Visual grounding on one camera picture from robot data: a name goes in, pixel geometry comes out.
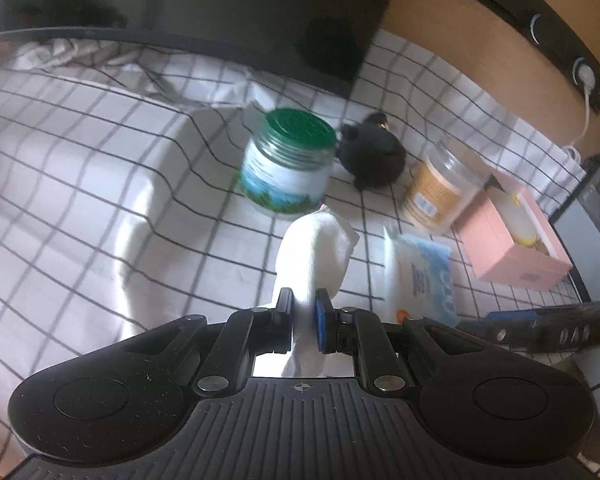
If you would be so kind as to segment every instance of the grid pattern fabric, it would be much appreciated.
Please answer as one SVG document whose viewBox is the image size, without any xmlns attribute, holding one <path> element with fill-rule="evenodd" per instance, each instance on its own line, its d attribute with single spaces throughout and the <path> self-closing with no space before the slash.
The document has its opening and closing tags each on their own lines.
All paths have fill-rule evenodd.
<svg viewBox="0 0 600 480">
<path fill-rule="evenodd" d="M 385 33 L 348 102 L 202 56 L 98 47 L 88 62 L 74 53 L 62 66 L 42 59 L 26 72 L 40 51 L 23 47 L 0 65 L 1 474 L 21 458 L 6 406 L 23 378 L 185 314 L 222 322 L 270 302 L 289 222 L 252 209 L 235 185 L 266 110 L 306 108 L 338 127 L 382 108 L 410 153 L 400 180 L 379 190 L 357 191 L 334 163 L 325 202 L 361 236 L 336 307 L 373 310 L 382 301 L 384 226 L 423 234 L 400 202 L 443 130 L 514 174 L 516 153 L 530 168 L 528 179 L 517 175 L 547 212 L 582 177 L 544 136 L 516 132 L 526 126 L 458 71 Z M 469 124 L 463 137 L 456 128 Z M 461 316 L 578 302 L 567 280 L 546 292 L 480 282 L 454 232 L 434 239 L 451 248 Z"/>
</svg>

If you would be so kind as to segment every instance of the white power cable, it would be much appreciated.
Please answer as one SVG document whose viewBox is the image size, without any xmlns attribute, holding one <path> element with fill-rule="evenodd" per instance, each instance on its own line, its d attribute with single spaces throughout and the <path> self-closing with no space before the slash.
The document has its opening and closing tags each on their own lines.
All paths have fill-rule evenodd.
<svg viewBox="0 0 600 480">
<path fill-rule="evenodd" d="M 574 147 L 574 144 L 582 140 L 589 129 L 589 119 L 591 114 L 589 97 L 596 86 L 596 76 L 589 65 L 582 63 L 578 68 L 578 79 L 582 82 L 582 86 L 584 87 L 584 128 L 582 129 L 582 133 L 573 139 L 567 146 L 563 146 L 562 150 L 567 153 L 577 165 L 580 165 L 582 157 Z"/>
</svg>

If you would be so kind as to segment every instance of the jar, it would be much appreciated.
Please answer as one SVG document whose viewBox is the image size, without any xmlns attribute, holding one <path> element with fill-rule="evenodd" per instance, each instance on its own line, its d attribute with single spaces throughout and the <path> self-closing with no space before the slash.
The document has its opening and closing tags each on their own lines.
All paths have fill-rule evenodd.
<svg viewBox="0 0 600 480">
<path fill-rule="evenodd" d="M 285 216 L 318 209 L 335 145 L 334 129 L 313 114 L 294 108 L 269 112 L 244 151 L 240 184 L 245 196 Z"/>
<path fill-rule="evenodd" d="M 407 190 L 404 214 L 432 234 L 445 233 L 490 176 L 474 150 L 445 136 L 427 150 Z"/>
</svg>

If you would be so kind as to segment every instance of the blue package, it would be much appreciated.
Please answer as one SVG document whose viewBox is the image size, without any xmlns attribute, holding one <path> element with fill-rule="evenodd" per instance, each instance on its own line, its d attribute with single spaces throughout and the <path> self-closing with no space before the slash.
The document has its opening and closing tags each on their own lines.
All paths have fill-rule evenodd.
<svg viewBox="0 0 600 480">
<path fill-rule="evenodd" d="M 458 324 L 449 255 L 443 244 L 384 230 L 384 304 L 375 308 L 384 322 L 428 317 Z"/>
</svg>

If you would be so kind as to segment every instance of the black stuffed bird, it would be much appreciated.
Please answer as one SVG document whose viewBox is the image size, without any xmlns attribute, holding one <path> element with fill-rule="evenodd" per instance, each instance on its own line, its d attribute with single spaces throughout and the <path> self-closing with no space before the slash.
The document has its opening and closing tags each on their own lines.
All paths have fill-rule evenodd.
<svg viewBox="0 0 600 480">
<path fill-rule="evenodd" d="M 404 170 L 406 150 L 386 129 L 386 115 L 375 112 L 360 124 L 344 124 L 336 156 L 355 177 L 357 189 L 392 184 Z"/>
</svg>

